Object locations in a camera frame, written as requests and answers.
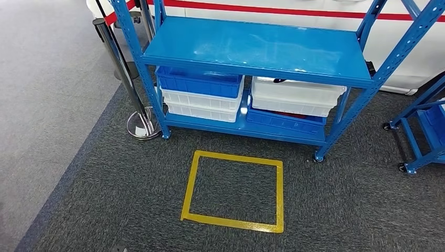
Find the floor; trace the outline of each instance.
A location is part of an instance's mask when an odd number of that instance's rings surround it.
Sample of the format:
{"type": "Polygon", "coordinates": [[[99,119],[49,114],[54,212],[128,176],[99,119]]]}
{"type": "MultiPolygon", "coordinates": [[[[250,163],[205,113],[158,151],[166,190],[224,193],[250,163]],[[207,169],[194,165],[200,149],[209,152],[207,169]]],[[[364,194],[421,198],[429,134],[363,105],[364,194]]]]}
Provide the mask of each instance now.
{"type": "MultiPolygon", "coordinates": [[[[116,245],[134,252],[445,247],[443,165],[429,165],[417,175],[399,172],[397,163],[412,158],[407,140],[402,131],[380,127],[415,97],[378,93],[326,160],[314,163],[314,147],[229,134],[171,127],[169,140],[135,140],[124,126],[133,109],[123,92],[116,92],[120,98],[112,99],[85,141],[90,147],[82,146],[82,158],[68,167],[18,251],[110,251],[116,245]],[[195,150],[282,161],[284,232],[181,221],[195,150]]],[[[421,129],[413,124],[413,130],[421,129]]],[[[273,224],[275,181],[271,166],[200,158],[190,212],[273,224]]]]}
{"type": "Polygon", "coordinates": [[[18,244],[120,84],[91,21],[85,1],[0,0],[0,251],[18,244]]]}

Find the blue metal cart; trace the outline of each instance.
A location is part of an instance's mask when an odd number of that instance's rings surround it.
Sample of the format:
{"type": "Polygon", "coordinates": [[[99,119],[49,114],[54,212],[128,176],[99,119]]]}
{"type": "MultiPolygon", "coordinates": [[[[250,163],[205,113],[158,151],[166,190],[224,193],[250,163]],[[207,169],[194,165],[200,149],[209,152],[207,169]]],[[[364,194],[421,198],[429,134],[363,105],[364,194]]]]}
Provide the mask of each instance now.
{"type": "Polygon", "coordinates": [[[416,159],[410,163],[399,163],[401,172],[416,174],[416,170],[429,164],[445,164],[445,113],[439,106],[445,104],[445,100],[433,101],[435,96],[445,89],[445,76],[440,78],[426,92],[424,92],[415,102],[407,107],[400,115],[390,122],[383,124],[384,130],[397,129],[402,124],[408,141],[414,152],[416,159]],[[431,151],[425,155],[420,152],[411,127],[408,124],[408,118],[417,118],[423,133],[430,145],[431,151]]]}
{"type": "Polygon", "coordinates": [[[154,0],[155,36],[147,48],[139,43],[125,0],[111,0],[152,104],[163,138],[169,126],[318,146],[322,161],[360,111],[441,16],[445,0],[431,0],[420,11],[413,0],[402,0],[413,23],[377,72],[368,67],[363,50],[371,27],[386,0],[374,0],[357,31],[257,24],[167,16],[162,0],[154,0]],[[328,134],[307,134],[246,121],[244,92],[235,123],[164,114],[147,65],[181,67],[230,74],[264,76],[348,86],[328,134]],[[351,88],[361,93],[344,113],[351,88]]]}

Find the blue plastic crate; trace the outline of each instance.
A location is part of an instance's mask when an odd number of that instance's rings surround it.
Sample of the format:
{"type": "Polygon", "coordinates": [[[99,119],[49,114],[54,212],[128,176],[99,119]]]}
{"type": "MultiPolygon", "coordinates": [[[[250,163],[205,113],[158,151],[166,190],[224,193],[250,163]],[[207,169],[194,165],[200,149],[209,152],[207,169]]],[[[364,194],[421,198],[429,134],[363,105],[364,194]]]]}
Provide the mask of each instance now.
{"type": "Polygon", "coordinates": [[[242,75],[162,66],[155,73],[162,89],[227,98],[238,97],[242,79],[242,75]]]}
{"type": "Polygon", "coordinates": [[[324,130],[326,117],[314,117],[307,115],[304,119],[275,114],[268,110],[252,108],[252,102],[247,107],[246,120],[274,127],[317,134],[324,130]]]}
{"type": "Polygon", "coordinates": [[[434,129],[441,145],[445,145],[445,111],[441,105],[431,107],[425,112],[428,122],[434,129]]]}

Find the white plastic crate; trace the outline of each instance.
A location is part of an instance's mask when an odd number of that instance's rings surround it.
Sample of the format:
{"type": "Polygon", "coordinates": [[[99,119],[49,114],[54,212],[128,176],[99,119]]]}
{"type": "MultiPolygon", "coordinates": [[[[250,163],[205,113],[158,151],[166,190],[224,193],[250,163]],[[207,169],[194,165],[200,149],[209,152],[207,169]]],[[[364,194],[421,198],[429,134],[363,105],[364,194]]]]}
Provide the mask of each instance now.
{"type": "Polygon", "coordinates": [[[166,103],[168,112],[172,114],[180,114],[182,116],[198,117],[223,122],[235,122],[238,109],[230,110],[212,110],[198,107],[189,107],[174,103],[166,103]]]}
{"type": "Polygon", "coordinates": [[[244,77],[238,90],[236,98],[227,98],[219,96],[209,96],[207,94],[181,92],[175,90],[162,90],[162,96],[165,103],[174,103],[176,105],[188,107],[200,107],[214,110],[238,110],[241,102],[241,93],[244,88],[244,77]]]}
{"type": "Polygon", "coordinates": [[[168,112],[182,116],[198,117],[216,121],[235,122],[241,104],[244,77],[237,98],[209,96],[206,94],[162,90],[168,112]]]}
{"type": "Polygon", "coordinates": [[[252,107],[308,116],[327,117],[346,87],[273,78],[253,77],[252,107]]]}

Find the yellow tape square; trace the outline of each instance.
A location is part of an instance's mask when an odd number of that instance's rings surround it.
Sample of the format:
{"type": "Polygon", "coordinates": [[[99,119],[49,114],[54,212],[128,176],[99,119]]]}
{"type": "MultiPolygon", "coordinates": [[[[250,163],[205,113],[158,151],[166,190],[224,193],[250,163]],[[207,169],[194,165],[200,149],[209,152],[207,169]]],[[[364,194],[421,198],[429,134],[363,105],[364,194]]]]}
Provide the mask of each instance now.
{"type": "Polygon", "coordinates": [[[187,189],[185,191],[184,205],[181,212],[181,220],[189,219],[205,224],[243,228],[249,230],[256,230],[270,233],[282,233],[284,230],[284,206],[283,206],[283,162],[279,160],[260,159],[257,157],[229,155],[208,151],[195,151],[192,161],[192,168],[188,178],[187,189]],[[198,171],[198,162],[201,156],[213,159],[223,159],[231,161],[239,161],[254,164],[273,165],[277,167],[277,222],[275,225],[244,222],[236,219],[226,219],[219,217],[206,216],[201,214],[192,214],[190,211],[190,204],[192,202],[193,187],[195,186],[196,173],[198,171]]]}

